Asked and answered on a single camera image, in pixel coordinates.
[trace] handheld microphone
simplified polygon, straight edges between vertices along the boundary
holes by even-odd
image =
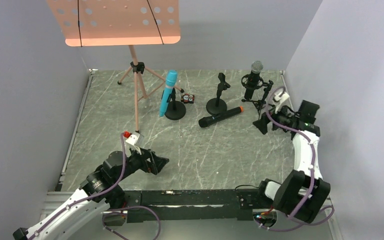
[[[258,89],[260,78],[260,73],[263,70],[263,64],[261,61],[255,61],[251,64],[251,73],[246,75],[246,90],[243,98],[246,100],[251,100],[253,98],[254,90]]]
[[[242,113],[243,111],[244,111],[244,108],[242,106],[238,106],[238,107],[235,107],[235,108],[232,108],[230,110],[218,113],[218,114],[213,115],[213,116],[203,117],[198,121],[198,124],[201,128],[206,128],[212,124],[215,124],[217,122],[220,122],[220,121],[223,121],[223,120],[228,119],[230,117],[233,117],[235,115],[238,115],[238,114]]]
[[[178,72],[175,70],[170,70],[165,77],[165,88],[162,93],[161,105],[159,106],[159,116],[162,117],[167,111],[167,106],[169,105],[170,94],[172,94],[173,87],[176,85],[178,79]]]

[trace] marble tabletop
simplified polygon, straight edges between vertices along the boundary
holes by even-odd
[[[168,71],[157,70],[165,76]],[[231,88],[221,99],[228,109],[243,106],[243,113],[201,128],[198,120],[207,117],[206,103],[216,97],[218,74],[226,75]],[[62,191],[73,191],[108,157],[121,150],[120,133],[135,130],[134,82],[127,77],[117,81],[124,71],[97,71],[84,105],[67,165]],[[124,190],[231,189],[268,178],[283,181],[294,166],[291,134],[281,130],[263,135],[253,125],[257,110],[250,102],[241,102],[245,88],[241,78],[249,70],[178,70],[177,82],[185,93],[194,94],[193,104],[185,104],[186,115],[177,121],[159,117],[163,87],[139,102],[140,133],[145,149],[151,149],[170,162],[157,175],[137,171],[124,179]],[[261,77],[282,86],[279,71],[262,71]],[[143,75],[149,91],[161,80],[148,72]],[[263,96],[256,90],[254,100]]]

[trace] pink music stand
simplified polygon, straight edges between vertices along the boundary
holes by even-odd
[[[46,1],[62,29],[68,46],[128,45],[133,61],[117,83],[121,85],[123,79],[133,70],[134,114],[136,131],[139,132],[138,102],[148,98],[162,87],[166,80],[146,67],[143,62],[138,62],[134,45],[177,43],[180,40],[179,0],[148,0],[149,4],[147,0]],[[143,70],[163,81],[150,93],[145,89]],[[142,91],[140,98],[138,82]]]

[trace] silver microphone grille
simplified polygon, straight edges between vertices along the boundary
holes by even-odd
[[[251,65],[251,71],[255,74],[259,74],[263,70],[263,64],[261,61],[255,61]]]

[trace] round black base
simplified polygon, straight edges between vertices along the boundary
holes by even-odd
[[[173,110],[173,104],[176,104],[176,110]],[[167,111],[165,111],[165,117],[176,121],[183,118],[186,114],[186,107],[180,101],[171,101],[168,103]]]
[[[216,115],[222,112],[226,112],[228,110],[228,106],[226,102],[221,100],[218,102],[218,106],[216,106],[216,98],[210,99],[206,103],[206,111],[211,115]]]

